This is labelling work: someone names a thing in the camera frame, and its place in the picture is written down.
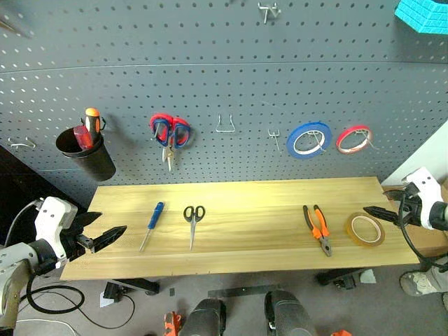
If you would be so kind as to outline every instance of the screwdriver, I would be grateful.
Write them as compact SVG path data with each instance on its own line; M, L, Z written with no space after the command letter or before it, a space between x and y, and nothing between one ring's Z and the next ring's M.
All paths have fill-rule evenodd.
M75 134L78 145L83 151L93 147L92 137L90 136L86 126L79 125L73 127L73 133Z
M99 111L96 108L89 107L85 110L85 126L95 144L100 138Z
M158 202L157 205L155 206L153 216L151 217L151 220L149 221L149 224L148 224L148 231L146 233L145 239L143 239L143 242L140 245L140 249L139 249L140 252L143 251L145 244L148 241L148 238L151 235L151 232L153 231L153 228L155 228L155 224L157 223L157 221L160 217L160 214L163 211L163 206L164 206L163 202Z

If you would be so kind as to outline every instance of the floor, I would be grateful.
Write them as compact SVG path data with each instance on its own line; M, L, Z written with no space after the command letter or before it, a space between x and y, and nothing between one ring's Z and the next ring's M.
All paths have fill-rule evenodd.
M399 276L416 265L378 267L374 269L376 284L358 284L353 290L340 290L334 285L320 286L314 280L316 271L260 272L247 274L178 276L160 279L160 294L150 297L134 291L136 311L132 320L117 330L105 330L89 323L78 311L65 315L45 315L25 307L19 319L56 319L66 321L79 335L95 336L163 336L163 314L170 311L187 314L207 296L208 291L242 286L280 285L294 293L308 310L320 335L346 329L353 335L448 335L448 313L441 294L410 297L403 293ZM56 281L43 279L37 286ZM105 281L68 283L81 289L86 296L84 312L103 325L116 326L129 316L131 304L125 297L119 303L99 308L99 294ZM175 295L170 296L170 288ZM227 336L263 336L266 325L264 295L247 295L225 299ZM51 309L69 305L58 295L42 295L37 302ZM72 335L65 325L41 321L19 323L15 336Z

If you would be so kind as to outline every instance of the wooden table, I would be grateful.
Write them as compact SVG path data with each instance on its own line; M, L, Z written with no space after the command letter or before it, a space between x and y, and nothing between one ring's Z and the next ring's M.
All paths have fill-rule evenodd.
M146 249L139 246L158 202L164 211ZM322 252L305 224L302 206L318 204L330 229L332 257ZM188 205L203 205L193 250ZM375 177L314 180L188 183L98 187L90 211L103 215L85 229L96 237L117 225L124 235L104 250L70 262L62 279L123 279L182 274L373 267L417 263L400 232L382 222L378 247L356 245L348 216L363 207L391 208Z

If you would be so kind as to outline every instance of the silver scissors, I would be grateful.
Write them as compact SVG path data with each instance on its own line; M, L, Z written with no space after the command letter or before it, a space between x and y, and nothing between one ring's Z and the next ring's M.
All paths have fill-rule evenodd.
M190 251L193 248L193 241L195 240L196 223L203 219L204 216L205 208L202 205L196 206L196 209L190 205L183 210L183 217L190 224Z

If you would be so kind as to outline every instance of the pegboard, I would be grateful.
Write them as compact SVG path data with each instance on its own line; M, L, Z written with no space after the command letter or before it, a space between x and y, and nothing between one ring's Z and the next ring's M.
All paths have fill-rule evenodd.
M447 120L446 37L395 19L397 1L277 2L263 24L257 1L8 1L0 13L29 38L0 34L0 143L88 205L97 183L55 147L95 106L107 121L116 175L101 185L378 176L385 179ZM185 118L192 141L172 173L151 141L154 112ZM237 131L216 133L229 114ZM302 123L330 126L310 160L285 147ZM364 123L374 146L334 146ZM279 130L277 151L267 129Z

